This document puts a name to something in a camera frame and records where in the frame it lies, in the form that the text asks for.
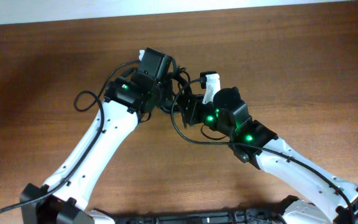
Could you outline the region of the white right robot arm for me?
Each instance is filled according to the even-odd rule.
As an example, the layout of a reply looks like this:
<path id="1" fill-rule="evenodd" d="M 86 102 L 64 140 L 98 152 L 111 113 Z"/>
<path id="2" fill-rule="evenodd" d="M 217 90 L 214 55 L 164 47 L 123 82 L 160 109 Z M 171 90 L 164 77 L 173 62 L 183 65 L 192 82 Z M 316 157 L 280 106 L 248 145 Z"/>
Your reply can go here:
<path id="1" fill-rule="evenodd" d="M 194 95 L 185 88 L 174 99 L 184 124 L 203 124 L 229 138 L 225 143 L 244 163 L 271 174 L 304 199 L 288 196 L 276 211 L 282 223 L 358 223 L 358 185 L 303 157 L 284 139 L 252 119 L 237 88 Z"/>

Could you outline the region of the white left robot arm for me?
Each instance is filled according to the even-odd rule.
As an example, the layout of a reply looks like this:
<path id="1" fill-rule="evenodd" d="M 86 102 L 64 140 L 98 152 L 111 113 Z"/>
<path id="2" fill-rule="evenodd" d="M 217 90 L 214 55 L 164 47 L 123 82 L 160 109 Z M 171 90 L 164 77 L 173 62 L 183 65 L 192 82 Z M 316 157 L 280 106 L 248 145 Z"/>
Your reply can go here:
<path id="1" fill-rule="evenodd" d="M 88 211 L 93 189 L 108 162 L 145 114 L 171 92 L 175 60 L 147 48 L 115 80 L 108 78 L 96 95 L 98 113 L 65 162 L 41 187 L 28 184 L 21 194 L 24 223 L 114 223 L 99 210 Z"/>

